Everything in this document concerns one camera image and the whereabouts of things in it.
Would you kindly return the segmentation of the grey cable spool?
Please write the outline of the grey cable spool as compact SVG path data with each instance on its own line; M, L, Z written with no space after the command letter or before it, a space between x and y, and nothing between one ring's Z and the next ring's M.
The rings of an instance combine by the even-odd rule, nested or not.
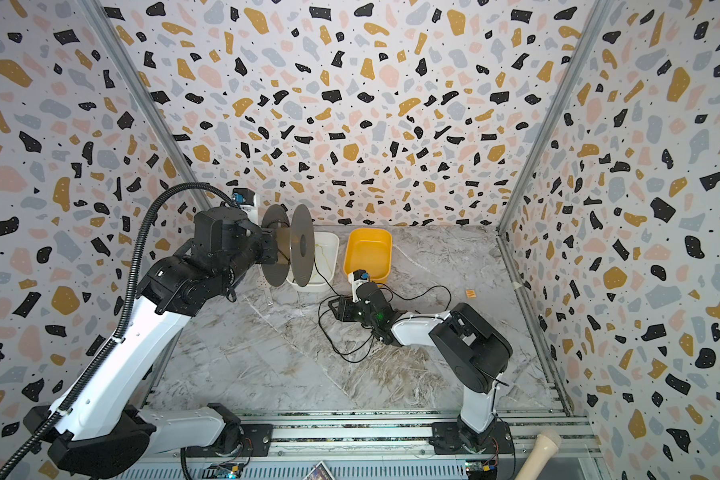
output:
M291 217L282 205L270 206L261 228L277 236L279 259L277 264L261 264L266 281L274 287L282 285L291 272L299 286L306 286L315 262L315 235L310 211L299 204Z

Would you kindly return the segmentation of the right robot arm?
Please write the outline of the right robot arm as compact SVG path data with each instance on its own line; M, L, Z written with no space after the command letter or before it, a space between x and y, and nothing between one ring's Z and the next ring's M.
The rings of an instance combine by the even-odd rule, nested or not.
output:
M475 453L497 449L504 425L495 400L513 354L509 341L473 307L458 303L441 313L416 313L394 308L382 288L355 280L352 293L327 300L340 322L358 323L370 338L395 347L435 348L463 386L462 406L454 422L432 426L430 444L438 454Z

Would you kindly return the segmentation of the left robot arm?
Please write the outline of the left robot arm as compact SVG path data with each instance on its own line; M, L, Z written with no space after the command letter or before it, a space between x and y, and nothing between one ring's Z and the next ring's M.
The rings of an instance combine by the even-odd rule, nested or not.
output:
M240 419L219 403L184 411L140 410L130 399L165 347L204 304L233 299L246 272L277 256L252 206L214 207L194 218L192 240L137 278L131 312L102 345L78 382L26 427L49 445L55 466L113 478L142 456L188 447L218 456L248 448Z

